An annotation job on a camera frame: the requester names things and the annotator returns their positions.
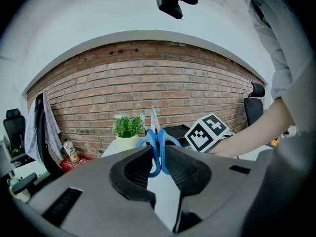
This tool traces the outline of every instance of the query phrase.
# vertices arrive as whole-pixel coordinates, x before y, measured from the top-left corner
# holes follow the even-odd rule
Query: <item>scissors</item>
[[[153,173],[150,173],[149,177],[158,176],[161,170],[166,175],[170,175],[170,173],[165,167],[165,151],[164,151],[165,142],[171,141],[176,146],[179,146],[179,147],[181,147],[181,144],[176,138],[167,134],[166,131],[160,127],[157,116],[156,116],[156,112],[153,107],[151,108],[150,119],[151,119],[151,128],[148,130],[146,137],[144,137],[137,143],[136,148],[139,148],[142,144],[146,142],[149,142],[150,145],[152,145],[153,147],[156,170]],[[158,156],[158,151],[157,151],[157,146],[156,146],[157,141],[159,141],[159,145],[160,145],[161,164],[159,161],[159,156]]]

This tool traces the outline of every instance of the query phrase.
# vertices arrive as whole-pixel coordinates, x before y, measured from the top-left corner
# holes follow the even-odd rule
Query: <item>checkered cloth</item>
[[[62,148],[62,144],[58,137],[60,133],[60,129],[56,123],[54,114],[51,110],[51,107],[48,103],[47,95],[43,93],[43,101],[44,101],[44,112],[45,112],[45,140],[48,144],[48,147],[52,153],[54,153],[60,160],[63,160],[63,157],[60,153]],[[36,129],[36,111],[35,111],[35,100],[31,105],[28,121],[26,124],[25,131],[25,153],[42,163],[40,159],[40,154],[38,150],[37,144],[37,129]]]

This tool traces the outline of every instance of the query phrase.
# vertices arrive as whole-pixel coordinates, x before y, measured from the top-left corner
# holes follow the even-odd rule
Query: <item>brick wall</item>
[[[27,93],[28,108],[46,92],[62,137],[79,154],[99,157],[115,138],[114,115],[155,107],[162,127],[211,112],[233,132],[246,126],[243,98],[251,81],[244,67],[214,52],[162,41],[121,42],[88,50],[58,65]]]

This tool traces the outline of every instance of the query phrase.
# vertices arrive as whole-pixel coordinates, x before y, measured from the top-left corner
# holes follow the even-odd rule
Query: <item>green plant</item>
[[[145,129],[145,125],[140,125],[145,120],[144,114],[132,118],[130,116],[115,115],[117,123],[114,126],[115,132],[120,138],[131,138]]]

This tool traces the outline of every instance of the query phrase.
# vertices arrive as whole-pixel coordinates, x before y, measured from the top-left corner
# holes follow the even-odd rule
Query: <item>white pot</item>
[[[115,139],[115,146],[117,152],[123,152],[129,149],[133,149],[136,147],[136,144],[139,141],[138,134],[131,138],[121,138],[117,135],[117,138]]]

